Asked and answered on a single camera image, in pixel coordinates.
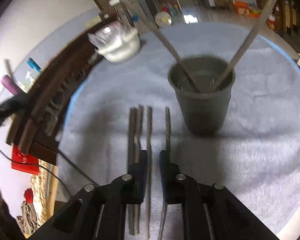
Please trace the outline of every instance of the red packet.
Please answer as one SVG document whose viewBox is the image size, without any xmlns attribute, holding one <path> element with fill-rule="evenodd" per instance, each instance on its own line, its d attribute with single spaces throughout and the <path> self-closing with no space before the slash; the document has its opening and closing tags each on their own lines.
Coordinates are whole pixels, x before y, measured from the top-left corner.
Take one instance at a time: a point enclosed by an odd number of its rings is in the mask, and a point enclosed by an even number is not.
<svg viewBox="0 0 300 240">
<path fill-rule="evenodd" d="M 23 155 L 20 150 L 18 149 L 18 146 L 14 145 L 12 148 L 12 160 L 20 163 L 28 163 L 28 164 L 39 164 L 39 159 L 37 157 L 34 157 L 30 154 Z M 38 175 L 39 174 L 39 167 L 38 166 L 32 166 L 32 165 L 24 165 L 24 164 L 17 164 L 14 162 L 11 162 L 11 168 L 17 170 L 17 171 L 23 171 L 31 174 Z"/>
</svg>

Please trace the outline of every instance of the metal rivet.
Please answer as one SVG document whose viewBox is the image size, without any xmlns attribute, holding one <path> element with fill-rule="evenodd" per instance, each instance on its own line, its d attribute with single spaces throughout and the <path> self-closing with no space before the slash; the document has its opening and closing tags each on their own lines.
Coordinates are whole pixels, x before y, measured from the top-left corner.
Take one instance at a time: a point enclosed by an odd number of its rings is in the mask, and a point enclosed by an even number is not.
<svg viewBox="0 0 300 240">
<path fill-rule="evenodd" d="M 213 185 L 213 187 L 214 187 L 215 189 L 217 189 L 217 190 L 222 190 L 222 189 L 224 188 L 223 185 L 219 185 L 219 184 L 217 184 L 217 183 L 215 183 L 215 184 Z"/>
<path fill-rule="evenodd" d="M 124 174 L 121 178 L 122 178 L 123 180 L 127 181 L 127 180 L 132 179 L 132 176 L 131 176 L 130 174 Z"/>
<path fill-rule="evenodd" d="M 84 187 L 84 190 L 87 191 L 87 192 L 90 192 L 90 191 L 94 190 L 94 185 L 93 184 L 87 184 Z"/>
<path fill-rule="evenodd" d="M 184 174 L 178 174 L 178 175 L 176 176 L 176 179 L 177 179 L 177 180 L 185 180 L 185 179 L 186 179 L 186 176 L 185 176 Z"/>
</svg>

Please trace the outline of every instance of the cup rim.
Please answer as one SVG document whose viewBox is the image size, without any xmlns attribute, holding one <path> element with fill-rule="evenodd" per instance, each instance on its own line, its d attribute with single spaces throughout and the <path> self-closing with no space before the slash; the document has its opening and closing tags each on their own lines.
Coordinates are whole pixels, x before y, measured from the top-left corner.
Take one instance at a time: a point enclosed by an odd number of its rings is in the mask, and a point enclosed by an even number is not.
<svg viewBox="0 0 300 240">
<path fill-rule="evenodd" d="M 172 72 L 172 70 L 173 69 L 175 69 L 175 68 L 177 68 L 177 67 L 180 67 L 180 66 L 178 66 L 178 64 L 176 63 L 175 65 L 173 65 L 170 69 L 169 69 L 169 71 L 168 71 L 168 82 L 169 82 L 169 84 L 170 84 L 170 86 L 172 86 L 173 87 L 173 89 L 177 92 L 180 92 L 180 93 L 183 93 L 183 94 L 185 94 L 185 95 L 187 95 L 188 97 L 192 97 L 192 98 L 212 98 L 212 97 L 215 97 L 216 95 L 218 95 L 218 94 L 220 94 L 220 93 L 222 93 L 224 90 L 226 90 L 228 87 L 231 87 L 233 84 L 234 84 L 234 81 L 235 81 L 235 71 L 234 70 L 232 70 L 231 71 L 231 74 L 232 74 L 232 80 L 231 80 L 231 82 L 228 84 L 228 85 L 226 85 L 223 89 L 221 89 L 221 90 L 218 90 L 218 91 L 216 91 L 216 92 L 210 92 L 210 93 L 193 93 L 193 92 L 184 92 L 184 91 L 182 91 L 180 88 L 178 88 L 178 87 L 176 87 L 175 85 L 174 85 L 174 83 L 172 82 L 172 80 L 171 80 L 171 72 Z"/>
</svg>

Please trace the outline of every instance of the table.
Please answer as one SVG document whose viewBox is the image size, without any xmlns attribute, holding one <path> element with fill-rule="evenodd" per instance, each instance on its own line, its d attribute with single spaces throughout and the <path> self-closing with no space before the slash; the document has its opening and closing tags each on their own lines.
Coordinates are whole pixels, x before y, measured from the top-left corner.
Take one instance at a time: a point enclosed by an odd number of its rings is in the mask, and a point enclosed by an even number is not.
<svg viewBox="0 0 300 240">
<path fill-rule="evenodd" d="M 230 60 L 248 30 L 225 23 L 161 29 L 182 57 L 214 54 Z M 132 59 L 100 62 L 73 95 L 59 148 L 99 184 L 126 173 L 129 109 L 153 107 L 151 239 L 162 208 L 159 152 L 165 147 L 165 106 L 171 111 L 171 160 L 198 182 L 225 185 L 275 234 L 300 205 L 300 70 L 258 36 L 238 63 L 226 120 L 213 138 L 186 129 L 167 81 L 173 57 L 152 34 L 141 36 Z M 146 148 L 144 117 L 142 149 Z M 60 178 L 72 192 L 88 181 L 58 157 Z M 140 234 L 145 237 L 145 205 Z M 183 239 L 180 206 L 168 206 L 163 239 Z"/>
</svg>

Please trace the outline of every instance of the black cable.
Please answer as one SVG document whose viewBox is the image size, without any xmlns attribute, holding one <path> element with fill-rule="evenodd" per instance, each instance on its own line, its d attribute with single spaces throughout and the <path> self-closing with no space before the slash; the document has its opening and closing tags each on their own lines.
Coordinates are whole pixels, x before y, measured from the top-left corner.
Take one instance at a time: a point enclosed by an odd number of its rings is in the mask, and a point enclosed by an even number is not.
<svg viewBox="0 0 300 240">
<path fill-rule="evenodd" d="M 0 150 L 0 153 L 6 158 L 8 159 L 9 161 L 13 162 L 13 163 L 16 163 L 16 164 L 22 164 L 22 165 L 28 165 L 28 166 L 37 166 L 37 167 L 40 167 L 44 170 L 46 170 L 47 172 L 49 172 L 52 176 L 54 176 L 57 180 L 60 181 L 60 183 L 65 187 L 65 190 L 67 191 L 67 193 L 69 194 L 70 197 L 72 197 L 68 187 L 66 186 L 66 184 L 63 183 L 63 181 L 61 179 L 58 178 L 58 176 L 56 176 L 55 174 L 53 174 L 53 172 L 49 171 L 47 168 L 39 165 L 39 164 L 30 164 L 30 163 L 20 163 L 20 162 L 16 162 L 14 160 L 12 160 L 11 158 L 9 158 L 7 155 L 4 154 L 4 152 L 2 150 Z"/>
<path fill-rule="evenodd" d="M 66 155 L 64 155 L 62 152 L 59 152 L 60 155 L 82 176 L 84 176 L 88 181 L 90 181 L 95 186 L 99 187 L 99 184 L 96 183 L 93 179 L 91 179 L 87 174 L 85 174 L 80 168 L 75 165 Z"/>
</svg>

